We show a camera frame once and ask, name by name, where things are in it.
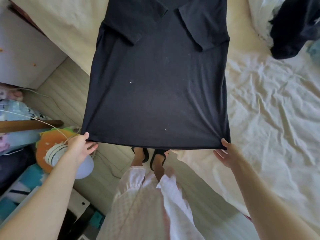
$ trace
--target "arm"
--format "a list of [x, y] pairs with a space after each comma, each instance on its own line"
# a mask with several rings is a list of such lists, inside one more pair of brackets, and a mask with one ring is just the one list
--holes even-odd
[[59, 159], [46, 181], [30, 201], [0, 230], [0, 239], [57, 239], [66, 214], [77, 169], [97, 149], [87, 142], [89, 133], [71, 138], [68, 150]]
[[235, 145], [225, 139], [222, 144], [227, 154], [216, 150], [214, 155], [232, 170], [260, 239], [320, 239], [267, 187]]

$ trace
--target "white device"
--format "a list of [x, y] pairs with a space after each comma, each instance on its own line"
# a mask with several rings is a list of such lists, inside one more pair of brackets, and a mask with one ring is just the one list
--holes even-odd
[[[51, 147], [45, 155], [45, 161], [51, 166], [55, 166], [62, 155], [67, 151], [68, 145], [59, 143]], [[80, 164], [75, 179], [87, 177], [94, 169], [94, 161], [89, 155]]]

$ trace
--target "mattress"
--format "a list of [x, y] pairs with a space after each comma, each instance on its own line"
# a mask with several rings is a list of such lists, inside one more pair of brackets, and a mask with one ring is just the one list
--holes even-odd
[[[13, 0], [90, 73], [108, 0]], [[259, 39], [247, 0], [228, 0], [226, 83], [231, 141], [291, 209], [320, 228], [320, 68], [304, 47], [275, 60]], [[230, 169], [212, 150], [175, 151], [227, 202], [249, 215]]]

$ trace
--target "sandal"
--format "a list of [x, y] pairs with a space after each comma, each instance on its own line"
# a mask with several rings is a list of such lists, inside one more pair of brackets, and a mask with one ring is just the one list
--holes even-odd
[[143, 149], [143, 153], [144, 153], [144, 159], [143, 159], [142, 163], [146, 163], [149, 160], [149, 152], [146, 148], [142, 148], [142, 149]]
[[167, 157], [166, 157], [166, 155], [165, 155], [165, 152], [168, 151], [168, 150], [169, 150], [169, 149], [155, 149], [155, 150], [154, 150], [153, 156], [152, 156], [151, 161], [150, 161], [150, 169], [151, 169], [152, 171], [154, 171], [153, 168], [152, 168], [152, 164], [153, 164], [153, 161], [154, 161], [154, 159], [155, 159], [156, 154], [159, 154], [159, 155], [164, 156], [164, 160], [163, 160], [163, 162], [162, 162], [162, 165], [163, 165], [163, 164], [165, 163], [165, 160], [167, 159]]

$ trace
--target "t-shirt sleeve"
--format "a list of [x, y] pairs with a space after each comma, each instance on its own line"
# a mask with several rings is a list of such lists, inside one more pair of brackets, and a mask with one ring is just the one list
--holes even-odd
[[134, 45], [160, 21], [167, 10], [157, 0], [109, 0], [103, 23]]
[[191, 0], [179, 7], [187, 30], [202, 51], [230, 40], [226, 24], [226, 2], [227, 0]]

